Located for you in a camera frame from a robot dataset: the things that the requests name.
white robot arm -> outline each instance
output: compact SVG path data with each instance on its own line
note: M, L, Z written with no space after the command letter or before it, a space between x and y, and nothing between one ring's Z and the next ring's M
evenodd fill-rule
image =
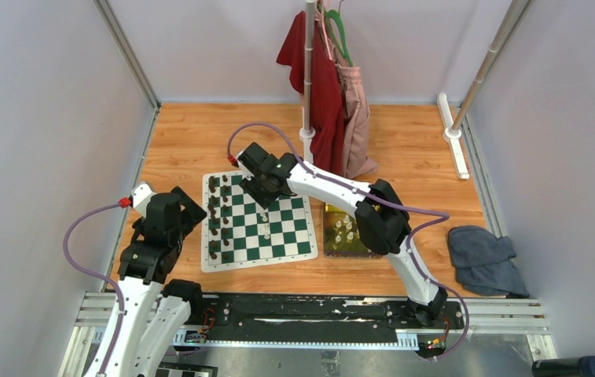
M414 310L421 312L416 313L417 316L425 316L425 321L439 317L447 293L434 284L434 276L412 241L410 245L406 242L410 233L408 214L369 198L372 194L401 206L386 181L378 180L374 184L352 181L318 169L311 163L298 163L290 153L277 159L256 143L237 155L237 165L247 177L242 188L263 207L269 206L281 194L299 194L332 204L354 216L360 240L372 252L389 259L406 286Z
M163 285L181 254L182 241L206 213L179 187L155 193L143 182L133 189L131 197L133 208L142 217L133 224L133 238L121 253L119 288L123 302L115 302L107 331L85 377L153 377L174 334L192 311L200 309L199 284L172 280ZM161 293L156 315L147 326L151 308Z

green hanger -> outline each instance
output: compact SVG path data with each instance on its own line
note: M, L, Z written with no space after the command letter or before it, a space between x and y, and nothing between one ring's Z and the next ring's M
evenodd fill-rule
M336 40L336 35L332 30L332 26L329 24L329 20L334 20L336 27L339 29L339 36L341 37L341 46L339 46L338 41ZM334 9L328 10L325 13L325 26L327 27L327 32L332 37L336 48L339 50L343 58L346 59L348 65L354 67L353 60L351 59L351 55L348 53L348 47L346 46L346 31L343 29L343 20L341 20L341 14Z

wooden floor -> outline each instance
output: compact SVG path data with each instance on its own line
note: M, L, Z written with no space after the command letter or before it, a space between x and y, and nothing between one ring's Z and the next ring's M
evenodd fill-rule
M301 149L297 137L301 109L293 104L165 104L146 158L141 180L157 192L179 185L198 203L202 200L202 176L234 170L226 159L226 142L239 125L263 121L279 126ZM447 231L459 225L484 226L473 181L460 181L454 173L443 126L436 106L391 106L371 108L369 155L378 162L375 174L359 181L389 181L402 202L411 207L444 210L451 219L416 235L417 249L432 274L443 283L461 290L454 280L446 246ZM233 143L233 154L257 141L279 156L288 147L273 131L257 127L242 131ZM311 200L318 243L322 245L322 203ZM131 211L121 247L130 242L130 224L137 218ZM414 228L430 219L411 215ZM182 256L172 278L193 280L205 291L274 292L300 294L406 295L390 263L379 260L329 259L321 254L305 262L259 266L219 273L200 270L198 226L185 239ZM118 278L118 259L113 276Z

gray cloth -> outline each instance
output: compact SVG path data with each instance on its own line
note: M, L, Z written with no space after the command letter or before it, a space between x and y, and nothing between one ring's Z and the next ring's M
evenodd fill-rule
M447 233L447 248L465 289L478 295L528 297L520 271L510 261L516 254L508 237L497 238L479 226L459 226Z

pink bag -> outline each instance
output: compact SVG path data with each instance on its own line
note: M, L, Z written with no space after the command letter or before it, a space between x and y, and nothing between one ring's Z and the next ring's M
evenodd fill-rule
M321 42L325 45L330 58L334 61L339 74L339 84L343 98L343 124L346 132L343 135L343 175L355 178L358 175L371 173L378 165L366 153L369 149L369 103L366 101L362 87L362 70L360 67L349 67L331 37L325 31L322 14L316 9L316 22L320 31Z

